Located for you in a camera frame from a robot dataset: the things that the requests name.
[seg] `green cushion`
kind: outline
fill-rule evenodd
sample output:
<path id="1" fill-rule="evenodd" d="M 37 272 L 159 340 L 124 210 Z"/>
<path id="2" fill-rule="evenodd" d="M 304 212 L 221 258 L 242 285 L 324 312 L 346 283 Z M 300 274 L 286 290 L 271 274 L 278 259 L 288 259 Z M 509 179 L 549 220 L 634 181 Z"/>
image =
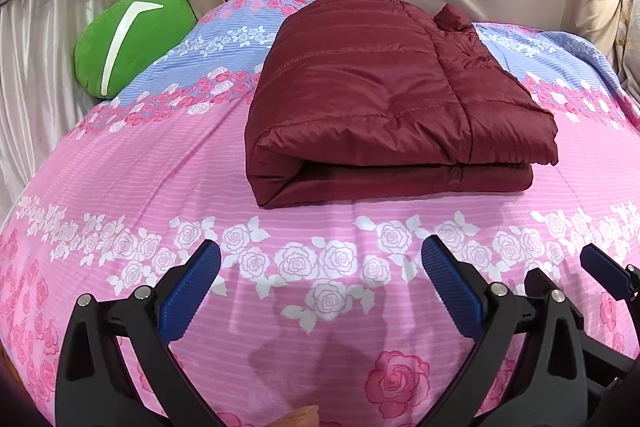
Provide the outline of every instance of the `green cushion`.
<path id="1" fill-rule="evenodd" d="M 114 98 L 153 61 L 180 44 L 195 24 L 187 0 L 119 1 L 78 38 L 76 78 L 92 95 Z"/>

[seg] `silver screw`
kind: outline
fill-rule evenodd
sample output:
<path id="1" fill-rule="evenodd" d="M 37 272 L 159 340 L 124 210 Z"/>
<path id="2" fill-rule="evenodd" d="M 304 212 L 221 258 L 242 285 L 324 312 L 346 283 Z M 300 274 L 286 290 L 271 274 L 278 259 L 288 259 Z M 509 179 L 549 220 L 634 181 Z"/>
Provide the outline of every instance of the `silver screw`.
<path id="1" fill-rule="evenodd" d="M 78 297 L 78 306 L 87 306 L 91 302 L 91 295 L 83 293 Z"/>
<path id="2" fill-rule="evenodd" d="M 564 302 L 564 299 L 566 299 L 564 293 L 562 293 L 560 290 L 553 290 L 551 292 L 551 298 L 556 302 Z"/>
<path id="3" fill-rule="evenodd" d="M 507 295 L 508 291 L 509 290 L 507 289 L 507 286 L 505 286 L 501 282 L 494 282 L 491 285 L 491 293 L 496 295 L 496 296 L 498 296 L 498 297 L 503 297 L 503 296 Z"/>
<path id="4" fill-rule="evenodd" d="M 136 296 L 136 299 L 143 301 L 151 295 L 151 288 L 149 288 L 149 286 L 139 286 L 136 288 L 136 291 L 133 292 L 133 295 Z"/>

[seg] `blue gripper pad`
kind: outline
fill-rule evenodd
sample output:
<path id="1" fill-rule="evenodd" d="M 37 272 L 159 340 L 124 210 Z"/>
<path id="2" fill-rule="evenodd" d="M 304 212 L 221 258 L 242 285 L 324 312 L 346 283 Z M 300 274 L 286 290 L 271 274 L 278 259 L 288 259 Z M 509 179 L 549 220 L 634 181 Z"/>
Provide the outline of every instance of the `blue gripper pad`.
<path id="1" fill-rule="evenodd" d="M 158 310 L 156 332 L 164 346 L 182 338 L 220 271 L 220 247 L 213 241 L 207 241 L 193 256 L 197 259 L 188 261 L 190 266 Z"/>
<path id="2" fill-rule="evenodd" d="M 580 252 L 580 266 L 616 300 L 632 295 L 630 277 L 626 270 L 595 245 L 589 244 Z"/>
<path id="3" fill-rule="evenodd" d="M 422 266 L 460 335 L 478 343 L 484 335 L 484 308 L 460 264 L 437 235 L 424 240 L 421 255 Z"/>

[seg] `bed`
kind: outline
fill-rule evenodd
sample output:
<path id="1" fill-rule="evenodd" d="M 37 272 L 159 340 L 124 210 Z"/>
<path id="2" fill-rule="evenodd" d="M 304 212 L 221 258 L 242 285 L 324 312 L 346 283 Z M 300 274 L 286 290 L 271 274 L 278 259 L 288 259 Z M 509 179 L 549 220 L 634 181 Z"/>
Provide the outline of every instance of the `bed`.
<path id="1" fill-rule="evenodd" d="M 278 28 L 313 1 L 228 0 L 204 13 L 180 45 L 92 108 L 16 201 L 0 239 L 0 341 L 51 423 L 78 295 L 154 285 L 203 239 L 220 245 L 222 270 L 172 351 L 232 427 L 309 403 L 323 427 L 415 425 L 471 346 L 420 266 L 431 233 L 520 294 L 539 267 L 583 311 L 590 335 L 640 354 L 622 305 L 578 260 L 594 243 L 619 264 L 640 263 L 640 109 L 610 57 L 582 37 L 474 24 L 555 115 L 559 164 L 535 165 L 526 192 L 258 208 L 244 124 Z M 519 347 L 482 410 L 498 403 Z M 127 339 L 121 348 L 160 412 Z"/>

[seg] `folded maroon jacket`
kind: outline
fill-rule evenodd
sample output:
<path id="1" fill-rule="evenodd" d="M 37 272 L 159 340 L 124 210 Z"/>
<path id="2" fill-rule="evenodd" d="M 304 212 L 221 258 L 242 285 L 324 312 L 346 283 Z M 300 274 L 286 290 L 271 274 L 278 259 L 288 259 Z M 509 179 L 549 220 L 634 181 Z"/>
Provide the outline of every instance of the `folded maroon jacket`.
<path id="1" fill-rule="evenodd" d="M 244 131 L 264 208 L 450 190 L 516 191 L 558 128 L 456 8 L 317 0 L 266 57 Z"/>

